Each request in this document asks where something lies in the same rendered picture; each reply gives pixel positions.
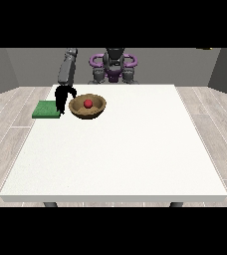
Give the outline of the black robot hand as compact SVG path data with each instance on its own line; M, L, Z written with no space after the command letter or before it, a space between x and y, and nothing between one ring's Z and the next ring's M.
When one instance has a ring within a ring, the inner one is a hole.
M73 98L77 95L77 90L72 86L58 86L55 90L56 109L63 115L65 113L65 105L68 98L68 94L71 94Z

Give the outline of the brown wooden bowl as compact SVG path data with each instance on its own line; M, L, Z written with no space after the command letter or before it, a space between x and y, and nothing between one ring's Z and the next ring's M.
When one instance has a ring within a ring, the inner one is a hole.
M69 102L71 113L82 120L97 118L106 108L107 101L99 95L85 94L76 96Z

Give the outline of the green square pad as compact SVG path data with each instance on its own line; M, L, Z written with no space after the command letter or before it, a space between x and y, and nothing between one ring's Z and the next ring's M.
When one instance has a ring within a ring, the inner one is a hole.
M58 119L60 112L55 101L38 101L33 113L33 119Z

